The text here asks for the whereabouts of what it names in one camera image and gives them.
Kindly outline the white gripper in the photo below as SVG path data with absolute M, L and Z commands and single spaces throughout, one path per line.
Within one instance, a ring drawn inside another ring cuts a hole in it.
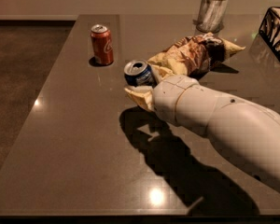
M 181 95 L 199 82 L 191 77 L 174 75 L 174 72 L 163 66 L 151 65 L 153 89 L 151 86 L 124 87 L 128 97 L 148 112 L 154 111 L 163 121 L 177 125 L 175 110 Z

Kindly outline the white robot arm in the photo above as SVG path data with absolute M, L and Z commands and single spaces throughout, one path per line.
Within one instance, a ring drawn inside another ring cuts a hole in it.
M 140 107 L 207 137 L 222 157 L 280 193 L 279 114 L 165 67 L 135 61 L 124 76 L 125 91 Z

